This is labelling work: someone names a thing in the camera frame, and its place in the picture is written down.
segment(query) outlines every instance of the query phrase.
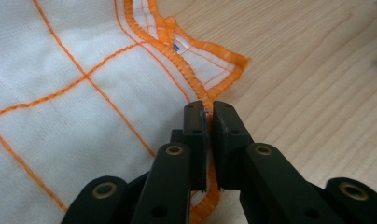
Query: wooden surface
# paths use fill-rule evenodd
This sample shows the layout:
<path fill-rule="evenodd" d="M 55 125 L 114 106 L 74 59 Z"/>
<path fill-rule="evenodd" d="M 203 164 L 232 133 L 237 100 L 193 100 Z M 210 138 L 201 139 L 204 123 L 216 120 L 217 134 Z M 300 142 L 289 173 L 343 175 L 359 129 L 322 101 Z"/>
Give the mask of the wooden surface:
<path fill-rule="evenodd" d="M 159 0 L 200 40 L 252 58 L 218 100 L 307 180 L 347 176 L 377 191 L 377 1 Z M 245 223 L 224 192 L 207 223 Z"/>

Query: fabric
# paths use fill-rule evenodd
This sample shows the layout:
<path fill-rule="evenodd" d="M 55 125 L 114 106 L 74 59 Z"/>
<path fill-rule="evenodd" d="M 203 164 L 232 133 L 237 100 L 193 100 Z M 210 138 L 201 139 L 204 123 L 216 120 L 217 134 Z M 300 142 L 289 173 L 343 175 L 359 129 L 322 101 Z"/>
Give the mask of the fabric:
<path fill-rule="evenodd" d="M 248 60 L 194 40 L 154 0 L 0 1 L 0 223 L 60 223 L 84 186 L 149 170 L 183 106 Z M 192 196 L 192 223 L 219 194 Z"/>

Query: towel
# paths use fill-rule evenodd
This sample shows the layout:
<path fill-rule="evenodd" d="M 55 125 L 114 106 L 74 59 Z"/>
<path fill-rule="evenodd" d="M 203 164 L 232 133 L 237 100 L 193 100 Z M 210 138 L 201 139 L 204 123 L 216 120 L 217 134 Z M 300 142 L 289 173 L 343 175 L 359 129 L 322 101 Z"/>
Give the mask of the towel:
<path fill-rule="evenodd" d="M 183 106 L 212 110 L 247 63 L 155 0 L 0 1 L 0 223 L 60 223 L 93 179 L 147 172 Z M 210 165 L 191 222 L 219 198 Z"/>

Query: handkerchief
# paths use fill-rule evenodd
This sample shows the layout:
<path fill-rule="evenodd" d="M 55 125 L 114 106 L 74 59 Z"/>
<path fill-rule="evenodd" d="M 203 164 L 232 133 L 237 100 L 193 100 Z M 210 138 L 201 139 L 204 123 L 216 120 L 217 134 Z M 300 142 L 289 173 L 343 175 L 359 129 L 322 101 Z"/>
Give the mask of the handkerchief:
<path fill-rule="evenodd" d="M 154 0 L 0 1 L 0 223 L 60 223 L 93 179 L 147 172 L 183 106 L 212 110 L 247 63 Z M 218 203 L 208 178 L 192 223 Z"/>

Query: wooden table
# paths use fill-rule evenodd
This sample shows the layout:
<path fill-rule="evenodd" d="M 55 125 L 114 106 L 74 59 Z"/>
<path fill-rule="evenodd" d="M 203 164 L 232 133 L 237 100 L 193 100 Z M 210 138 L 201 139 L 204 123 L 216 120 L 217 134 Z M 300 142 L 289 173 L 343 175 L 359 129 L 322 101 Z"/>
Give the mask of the wooden table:
<path fill-rule="evenodd" d="M 252 58 L 218 100 L 308 181 L 337 176 L 377 191 L 377 1 L 159 0 L 197 39 Z M 246 223 L 224 192 L 207 223 Z"/>

